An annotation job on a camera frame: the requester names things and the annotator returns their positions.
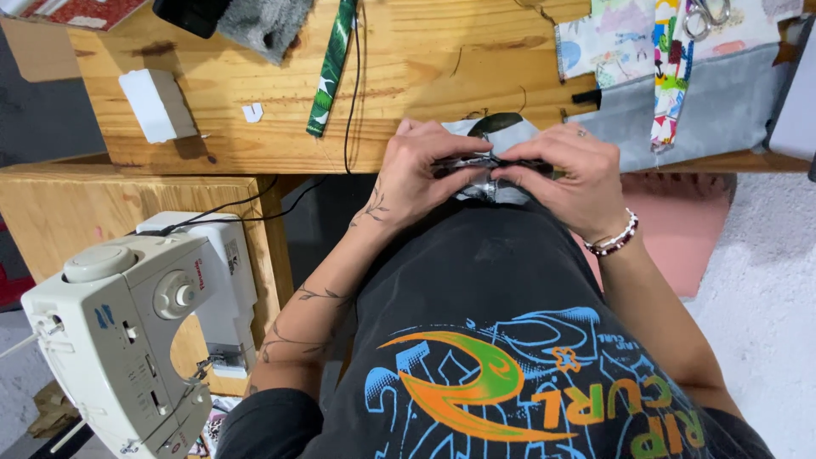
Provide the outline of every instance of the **left hand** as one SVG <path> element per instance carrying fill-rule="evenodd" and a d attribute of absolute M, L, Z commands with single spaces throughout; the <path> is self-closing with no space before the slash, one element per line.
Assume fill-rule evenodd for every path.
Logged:
<path fill-rule="evenodd" d="M 465 167 L 435 179 L 431 164 L 457 154 L 490 151 L 490 142 L 450 134 L 441 124 L 403 119 L 397 134 L 388 141 L 383 166 L 371 197 L 349 226 L 373 221 L 401 230 L 426 216 L 457 190 L 485 171 Z"/>

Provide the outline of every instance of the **bracelet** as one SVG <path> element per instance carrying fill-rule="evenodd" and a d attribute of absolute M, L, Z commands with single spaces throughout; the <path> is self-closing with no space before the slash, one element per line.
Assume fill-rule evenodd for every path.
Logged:
<path fill-rule="evenodd" d="M 583 241 L 583 246 L 586 247 L 587 250 L 589 250 L 589 252 L 594 256 L 607 256 L 620 250 L 632 240 L 638 226 L 638 219 L 635 212 L 630 211 L 628 207 L 626 212 L 629 212 L 629 224 L 621 234 L 606 241 L 605 243 L 590 244 L 587 241 Z"/>

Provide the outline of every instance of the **white sewing machine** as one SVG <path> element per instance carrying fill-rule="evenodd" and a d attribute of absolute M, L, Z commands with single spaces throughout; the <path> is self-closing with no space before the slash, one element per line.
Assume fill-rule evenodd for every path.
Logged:
<path fill-rule="evenodd" d="M 136 230 L 196 215 L 162 212 Z M 185 457 L 210 414 L 208 386 L 170 360 L 184 318 L 195 310 L 215 374 L 243 378 L 255 365 L 256 301 L 241 222 L 101 243 L 22 298 L 66 395 L 114 454 L 134 459 Z"/>

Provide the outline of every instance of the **hand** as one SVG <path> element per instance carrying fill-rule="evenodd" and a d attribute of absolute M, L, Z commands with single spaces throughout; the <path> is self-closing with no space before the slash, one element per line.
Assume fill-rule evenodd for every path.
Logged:
<path fill-rule="evenodd" d="M 529 191 L 570 230 L 590 243 L 622 233 L 629 222 L 620 184 L 620 150 L 577 123 L 557 124 L 500 154 L 501 159 L 543 159 L 564 169 L 550 180 L 522 166 L 494 169 L 491 177 Z"/>
<path fill-rule="evenodd" d="M 450 134 L 441 124 L 403 119 L 388 141 L 383 166 L 368 203 L 349 226 L 374 221 L 401 230 L 426 216 L 479 174 L 481 167 L 465 167 L 441 179 L 431 164 L 458 154 L 490 151 L 490 142 Z"/>

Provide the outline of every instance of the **wooden desk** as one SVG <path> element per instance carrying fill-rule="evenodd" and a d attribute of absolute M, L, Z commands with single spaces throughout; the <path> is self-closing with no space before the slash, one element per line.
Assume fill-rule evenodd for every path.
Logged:
<path fill-rule="evenodd" d="M 0 169 L 0 212 L 37 283 L 62 270 L 63 263 L 87 247 L 118 238 L 163 210 L 205 211 L 248 198 L 268 185 L 268 176 L 124 176 L 108 164 L 88 158 L 59 163 L 20 164 Z M 261 199 L 224 212 L 239 216 L 281 211 L 280 197 L 303 177 L 281 179 Z M 258 302 L 252 335 L 259 346 L 266 329 L 292 295 L 292 277 L 283 221 L 247 222 L 244 226 Z M 183 377 L 207 356 L 195 316 L 175 336 L 171 358 Z M 204 382 L 214 394 L 243 395 L 246 381 L 217 377 Z"/>
<path fill-rule="evenodd" d="M 159 20 L 148 7 L 109 33 L 71 30 L 113 163 L 140 174 L 342 172 L 357 68 L 353 49 L 326 134 L 315 140 L 305 132 L 337 5 L 338 0 L 315 1 L 300 44 L 282 68 L 219 34 L 209 40 L 195 37 Z M 588 0 L 547 0 L 544 5 L 556 22 L 585 16 L 590 7 Z M 560 84 L 552 25 L 515 0 L 363 1 L 360 11 L 363 66 L 349 141 L 355 172 L 379 170 L 385 144 L 404 116 L 455 121 L 485 109 L 521 111 L 546 127 L 561 121 L 562 108 L 568 114 L 591 109 L 572 105 L 570 97 L 593 89 L 594 77 Z M 119 75 L 144 68 L 176 76 L 206 139 L 147 143 L 118 85 Z M 252 102 L 264 107 L 256 124 L 247 123 L 241 110 Z M 661 170 L 808 167 L 805 161 L 777 155 L 758 159 L 748 152 L 714 158 Z"/>

